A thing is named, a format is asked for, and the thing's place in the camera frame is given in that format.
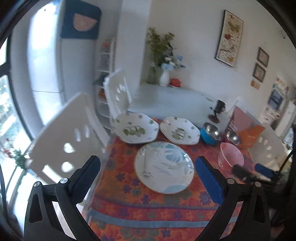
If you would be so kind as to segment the maroon orange book box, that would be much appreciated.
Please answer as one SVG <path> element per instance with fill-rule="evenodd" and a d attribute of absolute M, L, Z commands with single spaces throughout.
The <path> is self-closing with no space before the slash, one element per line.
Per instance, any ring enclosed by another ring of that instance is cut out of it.
<path fill-rule="evenodd" d="M 265 130 L 265 127 L 249 112 L 235 107 L 227 128 L 236 132 L 240 139 L 240 147 L 250 149 Z"/>

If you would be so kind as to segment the small framed picture lower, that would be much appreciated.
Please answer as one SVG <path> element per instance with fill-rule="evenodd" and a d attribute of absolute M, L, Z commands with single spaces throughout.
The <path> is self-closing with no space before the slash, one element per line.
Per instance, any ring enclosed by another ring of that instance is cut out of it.
<path fill-rule="evenodd" d="M 265 74 L 265 69 L 261 67 L 258 63 L 256 63 L 252 76 L 262 83 L 264 81 Z"/>

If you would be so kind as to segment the black mug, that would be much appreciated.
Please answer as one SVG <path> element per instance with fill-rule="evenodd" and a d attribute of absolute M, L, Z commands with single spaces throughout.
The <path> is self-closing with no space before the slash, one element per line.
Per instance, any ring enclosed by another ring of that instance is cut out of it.
<path fill-rule="evenodd" d="M 215 111 L 215 113 L 220 114 L 220 113 L 224 112 L 225 107 L 226 107 L 225 102 L 218 100 L 214 111 Z"/>

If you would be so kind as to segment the blue steel bowl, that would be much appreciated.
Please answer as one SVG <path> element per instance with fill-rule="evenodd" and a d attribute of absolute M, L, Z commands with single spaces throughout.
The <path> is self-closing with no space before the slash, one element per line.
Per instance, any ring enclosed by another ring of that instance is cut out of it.
<path fill-rule="evenodd" d="M 204 123 L 201 129 L 201 138 L 207 145 L 215 146 L 223 141 L 223 133 L 213 124 Z"/>

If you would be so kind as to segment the round blue leaf plate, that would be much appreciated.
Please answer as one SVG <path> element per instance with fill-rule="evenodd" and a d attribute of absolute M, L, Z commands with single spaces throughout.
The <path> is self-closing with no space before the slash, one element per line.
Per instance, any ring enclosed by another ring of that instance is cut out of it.
<path fill-rule="evenodd" d="M 135 156 L 138 179 L 160 194 L 177 194 L 189 187 L 194 178 L 194 164 L 180 147 L 168 142 L 142 146 Z"/>

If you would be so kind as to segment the white flower vase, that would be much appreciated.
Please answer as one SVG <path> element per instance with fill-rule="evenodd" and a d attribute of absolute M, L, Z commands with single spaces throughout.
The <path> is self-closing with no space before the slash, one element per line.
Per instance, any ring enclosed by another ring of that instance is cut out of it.
<path fill-rule="evenodd" d="M 163 70 L 159 78 L 159 85 L 162 87 L 167 87 L 170 84 L 170 72 L 168 70 Z"/>

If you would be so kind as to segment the pink plastic bowl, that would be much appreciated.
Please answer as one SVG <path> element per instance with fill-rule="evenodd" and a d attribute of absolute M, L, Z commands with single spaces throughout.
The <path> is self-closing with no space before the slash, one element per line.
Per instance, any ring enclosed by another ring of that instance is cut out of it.
<path fill-rule="evenodd" d="M 221 143 L 217 160 L 220 168 L 232 168 L 234 165 L 244 165 L 241 151 L 231 143 Z"/>

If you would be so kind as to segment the small framed picture upper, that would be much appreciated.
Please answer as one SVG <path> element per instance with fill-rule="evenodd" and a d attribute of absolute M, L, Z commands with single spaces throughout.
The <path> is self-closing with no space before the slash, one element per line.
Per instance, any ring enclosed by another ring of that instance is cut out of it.
<path fill-rule="evenodd" d="M 257 61 L 259 61 L 264 67 L 267 67 L 269 63 L 269 55 L 261 47 L 259 47 L 258 50 Z"/>

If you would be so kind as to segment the small framed picture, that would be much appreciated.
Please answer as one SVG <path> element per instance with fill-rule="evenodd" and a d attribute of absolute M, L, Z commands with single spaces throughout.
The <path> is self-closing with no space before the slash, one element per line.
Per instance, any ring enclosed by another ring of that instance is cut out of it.
<path fill-rule="evenodd" d="M 262 83 L 264 81 L 265 74 L 265 69 L 261 67 L 258 63 L 256 63 L 252 76 Z"/>
<path fill-rule="evenodd" d="M 257 61 L 259 61 L 264 67 L 267 67 L 269 63 L 269 55 L 261 47 L 259 47 L 258 50 Z"/>

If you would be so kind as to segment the hexagonal floral plate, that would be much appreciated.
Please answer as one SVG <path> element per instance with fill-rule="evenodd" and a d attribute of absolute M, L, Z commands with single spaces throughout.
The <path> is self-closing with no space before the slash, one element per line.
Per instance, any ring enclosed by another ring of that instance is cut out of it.
<path fill-rule="evenodd" d="M 144 113 L 121 113 L 111 121 L 113 132 L 127 144 L 145 144 L 154 141 L 159 124 Z"/>
<path fill-rule="evenodd" d="M 168 116 L 160 123 L 159 129 L 177 145 L 196 145 L 200 140 L 200 130 L 185 118 Z"/>

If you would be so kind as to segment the white refrigerator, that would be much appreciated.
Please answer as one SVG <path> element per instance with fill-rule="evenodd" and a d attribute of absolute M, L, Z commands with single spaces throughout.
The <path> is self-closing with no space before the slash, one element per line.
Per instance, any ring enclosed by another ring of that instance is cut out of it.
<path fill-rule="evenodd" d="M 288 102 L 288 106 L 278 123 L 275 133 L 279 138 L 284 138 L 290 126 L 295 119 L 295 104 L 292 101 Z"/>

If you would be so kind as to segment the red teapot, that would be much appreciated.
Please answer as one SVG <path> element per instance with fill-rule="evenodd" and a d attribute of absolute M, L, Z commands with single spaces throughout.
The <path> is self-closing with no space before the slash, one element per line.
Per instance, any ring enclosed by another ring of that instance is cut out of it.
<path fill-rule="evenodd" d="M 173 78 L 170 80 L 170 86 L 172 87 L 182 87 L 182 82 L 179 80 L 179 78 Z"/>

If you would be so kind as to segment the white chair far right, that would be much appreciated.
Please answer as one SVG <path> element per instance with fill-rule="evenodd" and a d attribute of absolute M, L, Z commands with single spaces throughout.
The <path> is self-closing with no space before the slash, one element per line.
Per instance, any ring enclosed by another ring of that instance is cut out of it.
<path fill-rule="evenodd" d="M 241 96 L 236 97 L 236 99 L 234 100 L 234 102 L 230 105 L 229 109 L 227 110 L 227 116 L 231 117 L 234 109 L 236 107 L 240 107 L 244 102 L 244 99 Z"/>

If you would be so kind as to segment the red steel bowl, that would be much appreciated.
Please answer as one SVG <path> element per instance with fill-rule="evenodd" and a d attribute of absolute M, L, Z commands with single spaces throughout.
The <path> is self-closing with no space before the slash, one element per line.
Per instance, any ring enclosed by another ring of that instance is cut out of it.
<path fill-rule="evenodd" d="M 231 129 L 226 129 L 224 132 L 224 140 L 225 142 L 231 143 L 235 146 L 241 145 L 240 136 Z"/>

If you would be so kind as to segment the glass vase green plant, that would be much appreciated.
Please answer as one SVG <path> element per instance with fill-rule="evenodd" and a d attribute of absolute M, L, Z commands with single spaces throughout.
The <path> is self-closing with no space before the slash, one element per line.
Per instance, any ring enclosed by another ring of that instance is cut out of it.
<path fill-rule="evenodd" d="M 151 49 L 151 63 L 149 66 L 148 84 L 157 84 L 160 68 L 167 55 L 173 51 L 171 42 L 174 40 L 173 33 L 160 35 L 154 27 L 149 27 L 147 32 L 147 44 Z"/>

